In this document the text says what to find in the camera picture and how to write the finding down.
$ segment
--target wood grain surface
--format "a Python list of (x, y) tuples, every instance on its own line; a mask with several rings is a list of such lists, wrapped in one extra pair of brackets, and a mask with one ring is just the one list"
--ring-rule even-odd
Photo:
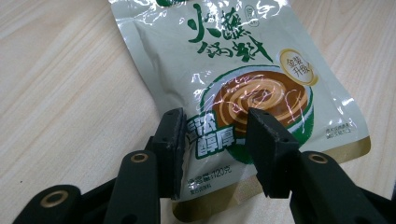
[[(390, 198), (396, 178), (396, 2), (293, 0), (337, 78), (357, 101), (371, 152), (342, 164)], [(0, 222), (42, 189), (84, 193), (143, 149), (160, 115), (107, 0), (0, 0)], [(162, 222), (179, 223), (162, 200)], [(258, 195), (197, 223), (292, 223), (288, 200)]]

